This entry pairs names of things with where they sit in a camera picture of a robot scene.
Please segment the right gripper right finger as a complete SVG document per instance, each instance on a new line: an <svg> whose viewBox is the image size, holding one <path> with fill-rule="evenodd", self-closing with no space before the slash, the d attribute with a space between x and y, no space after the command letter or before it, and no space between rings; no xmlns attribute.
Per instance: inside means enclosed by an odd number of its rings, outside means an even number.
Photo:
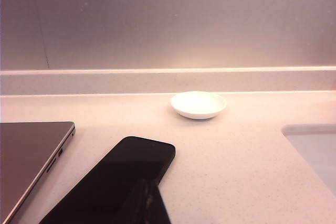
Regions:
<svg viewBox="0 0 336 224"><path fill-rule="evenodd" d="M143 223L171 224L160 190L154 180L149 182L144 203Z"/></svg>

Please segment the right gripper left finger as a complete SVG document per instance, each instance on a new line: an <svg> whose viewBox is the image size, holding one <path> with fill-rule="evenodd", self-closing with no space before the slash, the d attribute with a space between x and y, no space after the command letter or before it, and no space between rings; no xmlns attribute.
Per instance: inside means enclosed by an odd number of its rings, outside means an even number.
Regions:
<svg viewBox="0 0 336 224"><path fill-rule="evenodd" d="M148 182L139 179L116 215L115 223L145 223L149 192Z"/></svg>

